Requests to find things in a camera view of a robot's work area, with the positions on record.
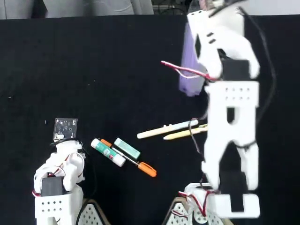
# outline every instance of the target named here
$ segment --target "green eraser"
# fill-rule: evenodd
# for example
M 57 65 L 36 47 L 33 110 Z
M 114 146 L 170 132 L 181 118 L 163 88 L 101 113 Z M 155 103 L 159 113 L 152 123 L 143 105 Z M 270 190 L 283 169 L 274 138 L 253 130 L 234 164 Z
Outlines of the green eraser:
M 114 142 L 114 145 L 118 146 L 120 149 L 122 149 L 124 152 L 126 152 L 128 155 L 130 155 L 132 158 L 137 159 L 141 154 L 138 150 L 131 147 L 129 144 L 127 144 L 125 141 L 121 140 L 120 138 L 116 139 L 116 141 Z

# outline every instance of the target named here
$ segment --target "gray curtain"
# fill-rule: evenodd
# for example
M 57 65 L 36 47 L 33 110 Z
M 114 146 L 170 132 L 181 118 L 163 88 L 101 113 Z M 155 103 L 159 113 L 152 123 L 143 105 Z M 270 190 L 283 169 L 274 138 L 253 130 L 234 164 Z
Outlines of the gray curtain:
M 43 0 L 46 17 L 153 14 L 151 0 Z M 0 19 L 25 19 L 34 0 L 0 0 Z
M 0 0 L 0 19 L 31 18 L 34 0 Z

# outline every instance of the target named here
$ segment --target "orange cap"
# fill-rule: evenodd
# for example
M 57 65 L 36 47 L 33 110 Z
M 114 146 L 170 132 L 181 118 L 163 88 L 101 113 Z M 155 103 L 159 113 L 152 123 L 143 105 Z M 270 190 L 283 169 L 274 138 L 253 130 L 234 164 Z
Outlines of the orange cap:
M 108 148 L 110 148 L 112 146 L 112 144 L 110 144 L 108 141 L 101 139 L 100 140 L 103 144 L 105 144 Z

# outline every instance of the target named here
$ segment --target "black tablecloth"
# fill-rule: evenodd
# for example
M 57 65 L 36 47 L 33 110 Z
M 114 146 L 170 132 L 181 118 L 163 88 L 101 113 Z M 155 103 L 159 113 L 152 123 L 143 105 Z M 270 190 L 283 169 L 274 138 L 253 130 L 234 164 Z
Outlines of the black tablecloth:
M 296 216 L 300 96 L 299 16 L 257 17 L 277 70 L 274 101 L 258 130 L 261 217 L 251 224 L 286 224 Z M 0 21 L 0 192 L 3 224 L 34 224 L 33 175 L 50 156 L 55 118 L 78 118 L 78 132 L 97 162 L 95 200 L 115 224 L 161 224 L 177 191 L 200 179 L 200 155 L 190 138 L 138 140 L 136 134 L 187 121 L 206 108 L 205 94 L 178 91 L 184 16 L 107 16 Z M 255 28 L 246 25 L 261 64 L 261 104 L 270 70 Z M 89 148 L 116 137 L 142 152 L 156 178 L 126 163 L 119 168 Z M 201 148 L 205 135 L 197 135 Z M 81 186 L 93 189 L 91 170 Z

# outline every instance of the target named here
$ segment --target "yellow pencil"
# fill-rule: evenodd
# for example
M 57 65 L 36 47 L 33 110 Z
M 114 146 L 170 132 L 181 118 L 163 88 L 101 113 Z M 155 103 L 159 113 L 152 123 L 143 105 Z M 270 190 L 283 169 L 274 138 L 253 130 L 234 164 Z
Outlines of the yellow pencil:
M 207 127 L 207 124 L 204 124 L 204 125 L 201 125 L 198 128 L 194 128 L 194 129 L 191 129 L 191 130 L 192 130 L 193 134 L 198 134 L 198 133 L 201 133 L 201 132 L 206 132 L 208 130 L 208 127 Z M 190 136 L 190 135 L 191 135 L 190 131 L 185 130 L 185 131 L 181 131 L 181 132 L 177 132 L 177 133 L 174 133 L 174 134 L 164 136 L 164 140 L 173 140 L 173 139 L 176 139 L 176 138 L 186 137 L 186 136 Z

